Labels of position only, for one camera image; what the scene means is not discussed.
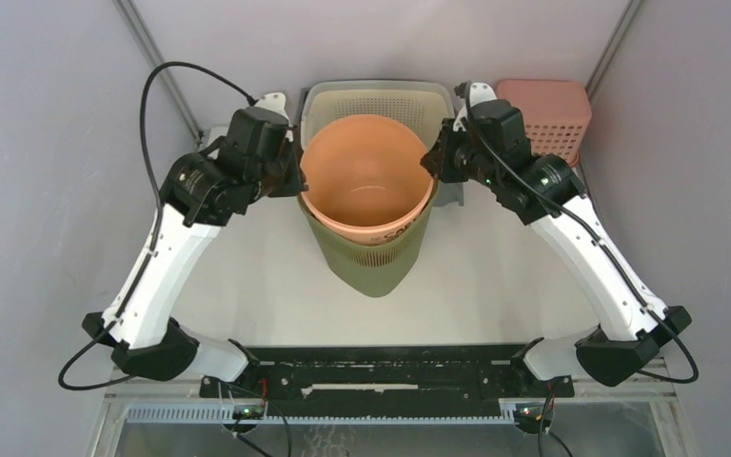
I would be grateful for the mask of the orange plastic bucket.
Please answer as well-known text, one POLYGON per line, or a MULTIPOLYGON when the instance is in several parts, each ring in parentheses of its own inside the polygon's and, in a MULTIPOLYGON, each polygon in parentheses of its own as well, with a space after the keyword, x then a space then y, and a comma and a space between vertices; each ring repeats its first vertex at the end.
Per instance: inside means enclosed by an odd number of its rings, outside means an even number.
POLYGON ((300 162, 301 200, 323 227, 348 241, 379 246, 407 230, 431 199, 427 153, 410 128, 393 119, 351 115, 321 129, 300 162))

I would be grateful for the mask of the pink perforated plastic basket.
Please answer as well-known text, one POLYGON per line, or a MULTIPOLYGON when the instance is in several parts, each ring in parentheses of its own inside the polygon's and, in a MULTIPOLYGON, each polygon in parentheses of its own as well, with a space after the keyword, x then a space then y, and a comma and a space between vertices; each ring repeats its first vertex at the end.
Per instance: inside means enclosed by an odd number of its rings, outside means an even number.
POLYGON ((498 84, 496 94, 521 111, 533 154, 553 154, 568 166, 577 166, 581 142, 592 118, 583 84, 506 79, 498 84))

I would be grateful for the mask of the green perforated waste bin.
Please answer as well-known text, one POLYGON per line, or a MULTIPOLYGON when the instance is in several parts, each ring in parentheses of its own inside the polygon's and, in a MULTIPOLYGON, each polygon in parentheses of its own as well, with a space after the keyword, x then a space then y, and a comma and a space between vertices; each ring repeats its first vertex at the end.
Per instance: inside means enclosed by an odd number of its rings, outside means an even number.
POLYGON ((437 194, 438 186, 434 185, 420 216, 398 236, 378 246, 347 240, 312 215, 301 196, 297 203, 329 269, 355 290, 379 298, 393 291, 415 265, 437 194))

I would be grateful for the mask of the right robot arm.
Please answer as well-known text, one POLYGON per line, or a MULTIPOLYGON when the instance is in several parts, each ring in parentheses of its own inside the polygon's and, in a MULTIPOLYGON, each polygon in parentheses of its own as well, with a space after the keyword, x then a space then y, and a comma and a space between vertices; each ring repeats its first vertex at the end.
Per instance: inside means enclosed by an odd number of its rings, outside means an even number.
POLYGON ((513 359, 513 387, 538 395, 550 380, 585 374, 615 387, 634 374, 687 385, 700 368, 680 334, 692 319, 651 293, 610 239, 583 183, 561 157, 537 156, 522 113, 505 100, 445 118, 422 167, 442 183, 475 181, 562 259, 598 324, 576 336, 540 337, 513 359))

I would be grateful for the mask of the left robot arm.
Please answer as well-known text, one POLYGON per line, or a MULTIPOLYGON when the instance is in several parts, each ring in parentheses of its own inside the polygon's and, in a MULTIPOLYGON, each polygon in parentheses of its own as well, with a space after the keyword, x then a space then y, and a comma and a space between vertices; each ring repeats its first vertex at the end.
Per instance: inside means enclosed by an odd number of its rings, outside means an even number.
POLYGON ((227 133, 177 159, 158 192, 148 240, 116 300, 88 314, 84 330, 112 349, 129 376, 169 381, 184 373, 213 377, 238 397, 260 375, 247 350, 179 324, 171 313, 197 261, 235 214, 263 197, 305 190, 283 107, 264 101, 237 110, 227 133))

